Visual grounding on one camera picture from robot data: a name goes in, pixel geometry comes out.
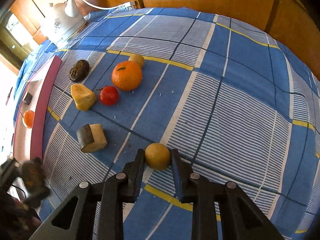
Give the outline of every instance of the dark brown fruit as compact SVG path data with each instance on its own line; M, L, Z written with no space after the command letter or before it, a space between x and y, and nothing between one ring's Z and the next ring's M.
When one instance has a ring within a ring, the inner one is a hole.
M89 62L81 59L70 69L69 78L73 82L81 82L89 74L90 65Z

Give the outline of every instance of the round yellow fruit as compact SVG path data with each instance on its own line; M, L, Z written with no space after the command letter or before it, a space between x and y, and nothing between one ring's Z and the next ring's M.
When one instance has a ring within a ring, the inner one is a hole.
M171 155L166 146L161 143L150 144L144 153L148 166L154 170L165 170L171 161Z
M141 68L143 68L144 65L144 58L140 54L134 54L129 57L129 61L133 61L137 63Z

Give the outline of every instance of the checkered tablecloth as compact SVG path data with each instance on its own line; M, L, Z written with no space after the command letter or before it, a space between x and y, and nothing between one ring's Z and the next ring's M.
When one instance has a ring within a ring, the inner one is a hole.
M320 84L310 69L265 32L229 17L186 8L103 13L64 49L43 44L20 73L17 101L43 62L62 59L44 130L51 205L161 142L209 180L238 183L285 239L302 239L320 205ZM115 106L78 111L68 78L74 63L89 61L83 83L95 91L111 85L113 68L133 53L146 59L140 87L120 92ZM94 154L81 153L76 141L87 123L106 131L108 145ZM124 239L190 239L192 205L174 194L170 168L146 168L138 201L123 207Z

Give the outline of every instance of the table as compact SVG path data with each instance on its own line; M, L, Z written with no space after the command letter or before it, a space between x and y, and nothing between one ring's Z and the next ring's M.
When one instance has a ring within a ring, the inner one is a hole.
M104 14L93 15L65 48L47 42L29 59L35 66L52 55L62 59L44 128L49 206L160 142L209 180L235 181L285 239L303 239L320 205L320 86L310 69L268 34L229 17L187 8ZM140 87L120 92L117 105L78 111L68 78L74 63L89 61L83 83L98 93L134 53L146 59ZM94 154L81 153L76 140L88 123L101 123L108 141ZM192 205L180 205L174 194L170 167L147 167L138 201L123 206L124 238L190 239Z

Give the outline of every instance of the tomato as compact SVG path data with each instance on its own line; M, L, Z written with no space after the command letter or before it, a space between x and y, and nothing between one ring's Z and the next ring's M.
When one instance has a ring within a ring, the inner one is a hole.
M100 102L106 106L112 106L119 100L119 92L113 86L105 86L99 94Z

